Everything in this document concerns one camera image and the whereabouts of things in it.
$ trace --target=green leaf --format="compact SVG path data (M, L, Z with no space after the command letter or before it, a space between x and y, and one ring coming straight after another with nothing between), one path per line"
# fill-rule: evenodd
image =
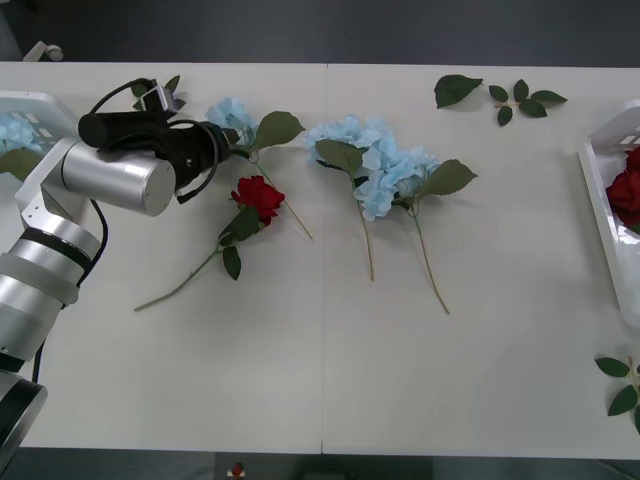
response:
M524 80L518 80L513 87L513 98L516 102L522 102L529 96L529 85Z
M242 262L240 261L240 255L238 255L238 249L236 247L228 247L222 251L222 261L224 262L224 268L227 273L234 280L238 280L240 276L240 270L242 269Z
M304 127L289 112L271 112L264 117L256 133L256 148L284 145L296 138Z
M416 198L427 195L450 195L466 187L477 175L458 160L447 160L424 181Z
M328 164L344 170L351 177L362 166L364 151L348 143L337 140L320 140L316 143L316 150Z
M563 96L558 95L557 93L550 90L539 90L531 95L531 99L535 100L536 102L545 103L564 103L567 101L567 99Z
M230 236L233 240L241 242L246 240L251 235L256 233L260 228L260 214L255 207L246 207L240 210L240 213L231 220L231 223L227 225L218 240L224 239L226 242L226 236Z
M636 389L633 388L633 385L627 385L615 396L613 402L611 402L607 415L614 417L624 412L628 412L635 407L637 403L638 393L636 392Z
M606 373L611 377L626 377L629 374L629 365L615 358L602 357L596 358L596 365L602 373Z
M228 247L233 243L233 235L229 231L223 231L218 238L218 245L221 247Z
M131 87L131 93L133 93L134 96L140 98L142 95L147 93L147 87L145 87L141 83L136 83L133 87Z
M438 108L454 105L469 95L482 83L481 78L469 78L464 75L445 75L434 88Z
M519 105L520 111L525 115L533 118L542 118L547 116L547 111L540 102L535 100L523 100Z
M169 90L171 93L176 93L176 88L178 88L178 83L180 83L180 75L176 75L171 80L169 80L167 84L164 86L164 88Z
M511 107L500 107L500 110L498 110L498 125L500 125L501 127L504 127L507 123L509 123L511 121L511 119L513 118L513 110L511 109Z
M0 173L10 173L24 182L40 160L40 155L26 148L11 150L0 157Z
M498 85L491 85L489 87L489 93L491 94L493 99L498 102L504 103L509 101L509 94L507 93L507 91L504 88L499 87Z

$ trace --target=red flower in basket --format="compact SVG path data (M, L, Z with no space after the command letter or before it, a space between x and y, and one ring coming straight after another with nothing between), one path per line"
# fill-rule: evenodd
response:
M284 194L264 182L264 177L241 178L238 182L238 193L231 192L231 197L238 205L256 207L260 214L260 221L265 226L271 223L272 217L277 217L276 209L284 201Z
M627 151L627 168L607 188L607 197L620 221L640 233L640 147Z

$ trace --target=rose stem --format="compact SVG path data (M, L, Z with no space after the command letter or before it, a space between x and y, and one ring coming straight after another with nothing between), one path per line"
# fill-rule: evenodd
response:
M200 266L198 268L196 268L193 272L191 272L189 274L189 276L187 277L187 279L182 282L180 285L178 285L175 289L171 290L169 293L167 293L166 295L163 295L160 298L156 298L155 300L152 300L150 302L145 303L144 305L140 305L139 307L136 307L133 309L134 312L141 312L142 310L145 310L149 307L154 306L157 303L163 302L165 300L168 300L169 298L173 297L176 293L178 293L180 290L182 290L184 287L187 286L187 284L193 280L193 278L200 273L200 271L207 265L207 263L209 263L211 260L213 260L213 257L215 257L216 255L219 255L220 253L222 253L222 250L220 250L220 245L218 245L216 247L216 249L213 251L213 253L211 255L209 255L207 257L207 259L202 262L200 264Z
M260 173L262 173L262 176L264 178L267 179L267 182L269 182L271 184L271 186L273 188L275 188L276 190L278 190L278 187L276 187L276 184L273 183L273 180L271 180L271 178L269 178L269 175L267 174L267 172L264 170L264 168L262 168L262 166L259 163L253 163L258 170L260 170ZM298 221L298 223L300 224L300 226L304 229L304 231L307 233L307 235L309 235L309 238L311 240L313 240L313 236L311 235L311 232L309 232L309 230L307 230L307 227L304 226L304 223L302 223L302 220L300 220L300 218L298 217L298 215L296 215L296 212L293 211L293 208L291 208L291 205L289 205L289 202L287 202L287 199L284 199L284 204L287 206L287 208L289 209L289 211L293 214L293 216L295 217L295 219Z
M354 182L353 177L351 177L351 185L355 190L356 184ZM371 276L371 281L373 282L375 281L375 277L373 275L373 257L371 255L371 241L369 240L369 229L367 229L367 224L364 219L364 216L362 215L362 208L360 208L360 203L358 202L358 199L356 199L356 207L358 207L358 213L360 214L360 221L362 222L362 228L364 228L364 236L367 239L367 253L369 254L369 274Z
M433 278L433 273L431 272L431 265L429 265L429 258L427 257L427 248L424 245L424 237L422 236L422 229L420 228L420 222L418 222L418 215L415 213L413 208L411 209L411 213L409 214L409 216L412 217L413 221L416 223L416 228L418 229L418 235L420 235L420 245L422 245L422 255L424 256L424 261L427 264L427 270L429 271L429 278L431 278L431 283L433 284L433 290L436 292L436 296L438 297L438 300L440 300L440 303L442 304L442 308L444 308L444 311L447 312L447 315L451 315L451 312L449 312L449 309L445 305L444 300L442 300L442 297L440 296L440 292L438 291L438 285L436 284L436 280Z

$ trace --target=white plastic crate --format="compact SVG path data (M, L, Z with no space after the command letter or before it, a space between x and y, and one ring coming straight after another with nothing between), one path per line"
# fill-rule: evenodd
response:
M31 122L44 154L63 137L78 136L76 116L45 93L0 91L0 113ZM21 183L13 176L0 175L0 251L11 246L23 230L15 201L20 187Z
M78 136L76 116L46 93L0 91L0 113L27 119L45 154L63 137Z
M636 326L640 326L640 235L612 213L606 189L626 168L625 151L638 147L640 100L634 100L596 128L579 150L620 311Z

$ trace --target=blue hydrangea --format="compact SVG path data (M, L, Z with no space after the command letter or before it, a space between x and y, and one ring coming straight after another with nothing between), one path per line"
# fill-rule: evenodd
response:
M376 217L384 217L391 210L393 193L391 190L380 188L384 176L382 170L376 170L369 175L369 180L353 191L356 199L362 204L362 215L372 222Z
M347 115L338 122L321 123L317 127L312 128L304 135L304 141L310 151L310 160L322 160L315 148L315 144L324 139L337 140L357 148L365 147L372 152L374 150L382 152L378 147L383 141L385 145L387 145L387 148L391 144L395 147L395 140L393 140L391 129L384 123L384 120L379 117L373 117L362 125L358 117L355 115Z
M207 120L222 128L233 128L240 135L240 145L250 145L255 140L258 124L251 118L242 102L227 97L207 111Z
M369 118L363 125L355 115L347 115L339 122L323 123L311 129L305 134L311 160L322 160L315 144L323 139L368 148L362 155L362 171L356 174L368 179L353 194L369 221L389 213L396 194L415 195L425 178L440 166L424 147L400 150L393 132L378 116Z
M8 113L0 113L0 154L18 148L43 153L42 147L36 143L36 133L31 122Z

